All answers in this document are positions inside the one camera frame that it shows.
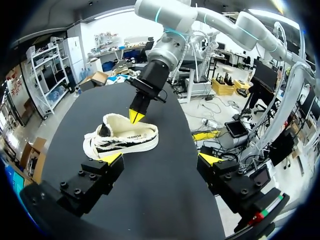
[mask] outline screw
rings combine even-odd
[[[85,175],[85,172],[82,171],[82,170],[80,170],[80,171],[78,171],[78,175],[81,176],[81,177],[83,177],[83,176]]]
[[[79,188],[76,188],[73,192],[74,192],[74,195],[76,195],[76,196],[79,196],[82,193],[81,189],[79,189]]]
[[[261,184],[260,181],[257,181],[257,182],[255,183],[255,185],[256,185],[257,187],[261,187],[261,186],[262,186],[262,184]]]
[[[68,183],[66,183],[65,181],[60,182],[60,187],[63,189],[66,189],[68,187]]]
[[[241,190],[241,194],[242,195],[247,195],[249,193],[249,191],[248,191],[248,189],[246,189],[246,188],[243,188],[242,190]]]
[[[89,178],[90,178],[90,180],[94,181],[94,180],[96,180],[97,176],[92,173],[89,175]]]
[[[224,178],[225,178],[226,180],[230,180],[230,179],[231,179],[231,175],[228,173],[228,174],[226,174],[226,175],[224,176]]]

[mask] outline ceiling light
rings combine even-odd
[[[281,15],[278,15],[278,14],[275,14],[275,13],[272,13],[269,11],[263,11],[263,10],[257,10],[257,9],[249,9],[249,11],[254,15],[259,15],[259,16],[275,19],[275,20],[284,22],[286,24],[289,24],[290,26],[300,30],[298,23],[296,23],[295,21],[292,21],[291,19],[286,18],[284,16],[281,16]]]
[[[98,19],[102,19],[102,18],[109,17],[109,16],[116,15],[116,14],[122,14],[122,13],[126,13],[126,12],[133,12],[134,10],[135,10],[134,8],[127,8],[127,9],[123,9],[123,10],[119,10],[119,11],[113,11],[113,12],[109,12],[109,13],[103,14],[101,16],[97,16],[94,19],[98,20]]]
[[[285,11],[285,3],[282,0],[271,0],[273,5],[278,9],[278,11],[283,15]]]

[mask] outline black round platform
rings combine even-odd
[[[125,236],[153,239],[225,238],[217,203],[196,170],[197,150],[187,119],[169,85],[167,103],[151,101],[142,122],[159,129],[158,146],[124,155],[124,171],[82,219]],[[42,179],[59,189],[86,159],[84,135],[103,116],[129,117],[136,90],[126,83],[83,92],[61,121],[49,146]]]

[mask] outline floor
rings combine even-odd
[[[222,67],[223,65],[219,63],[215,76],[218,73],[221,74]],[[232,79],[247,80],[249,74],[248,70],[232,69]],[[47,140],[44,146],[44,152],[47,151],[61,120],[77,97],[78,96],[75,93],[67,94],[56,107],[55,114],[50,115],[46,121],[41,122],[37,114],[34,114],[26,127],[18,127],[11,133],[11,143],[12,145],[15,145],[18,158],[22,154],[25,143],[29,141],[33,142],[36,137]],[[246,101],[246,98],[234,93],[232,96],[214,97],[213,100],[208,102],[202,99],[202,97],[196,97],[193,98],[190,103],[182,104],[181,107],[185,112],[190,130],[195,131],[204,128],[202,123],[203,118],[215,121],[218,127],[222,127],[225,122],[232,121],[232,116],[238,114],[243,109]],[[254,115],[252,122],[258,122],[261,115],[262,113]],[[285,164],[280,163],[272,168],[271,182],[263,189],[263,191],[267,192],[273,187],[279,188],[281,191],[290,195],[290,203],[300,199],[301,196],[306,195],[310,180],[313,176],[314,161],[316,157],[312,155],[312,153],[311,155],[306,155],[303,150],[301,151],[301,155],[304,155],[302,159],[307,166],[307,168],[304,169],[303,176],[297,161],[291,161],[291,167],[287,170],[284,170]],[[229,236],[234,233],[233,229],[240,220],[240,216],[238,214],[233,214],[221,197],[216,197],[216,201],[220,210],[225,234],[226,236]]]

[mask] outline shoe tongue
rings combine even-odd
[[[101,129],[98,134],[100,137],[112,137],[110,129],[104,123],[102,123]]]

